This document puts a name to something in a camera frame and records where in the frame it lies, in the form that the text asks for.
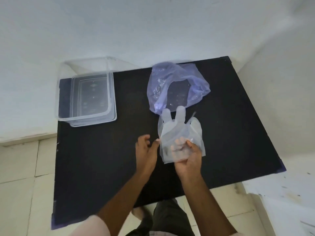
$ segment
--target pants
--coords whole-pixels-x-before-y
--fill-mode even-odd
[[[187,214],[179,207],[176,199],[157,203],[151,216],[146,216],[140,225],[126,236],[146,236],[150,231],[162,231],[177,236],[194,236]]]

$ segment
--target shirt sleeve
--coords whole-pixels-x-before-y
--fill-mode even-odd
[[[98,216],[92,215],[80,224],[70,236],[110,236],[105,222]]]

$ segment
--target black table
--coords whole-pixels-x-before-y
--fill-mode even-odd
[[[203,129],[202,175],[207,186],[284,171],[229,57],[193,63],[211,89],[186,114],[188,120],[196,111]],[[147,99],[150,73],[151,68],[114,73],[116,121],[77,128],[58,122],[53,228],[95,214],[135,172],[138,136],[158,137],[158,115],[149,110]],[[135,206],[183,194],[174,164],[164,164],[158,156]]]

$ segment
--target clear plastic bag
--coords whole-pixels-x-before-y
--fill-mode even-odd
[[[169,109],[164,109],[158,122],[160,137],[160,155],[163,162],[178,162],[187,159],[192,151],[186,141],[199,146],[202,156],[206,155],[202,140],[202,129],[197,118],[192,116],[185,124],[186,109],[177,107],[175,119],[172,119]]]
[[[168,93],[173,82],[187,80],[187,88],[175,87],[174,93]],[[203,78],[193,63],[174,64],[163,62],[152,67],[147,96],[150,110],[161,115],[164,108],[171,112],[180,105],[186,108],[201,101],[202,97],[210,93],[209,83]]]

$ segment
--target transparent plastic container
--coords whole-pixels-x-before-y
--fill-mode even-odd
[[[138,68],[114,57],[62,63],[56,90],[57,119],[73,127],[116,120],[112,72]]]

